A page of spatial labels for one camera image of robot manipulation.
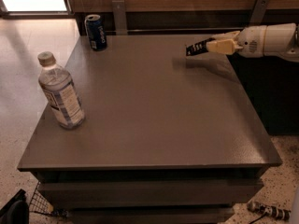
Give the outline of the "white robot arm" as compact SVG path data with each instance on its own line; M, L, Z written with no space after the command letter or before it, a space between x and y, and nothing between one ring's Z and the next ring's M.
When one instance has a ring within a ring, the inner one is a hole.
M213 35L206 48L225 55L238 53L245 58L275 56L298 63L298 27L295 23L250 26L242 31Z

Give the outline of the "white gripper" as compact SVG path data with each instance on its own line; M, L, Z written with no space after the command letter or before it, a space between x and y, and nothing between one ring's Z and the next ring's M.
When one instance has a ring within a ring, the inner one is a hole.
M245 28L241 33L232 31L228 33L215 34L212 36L213 41L206 43L209 52L232 55L238 52L245 58L263 57L263 43L266 32L266 26L250 26Z

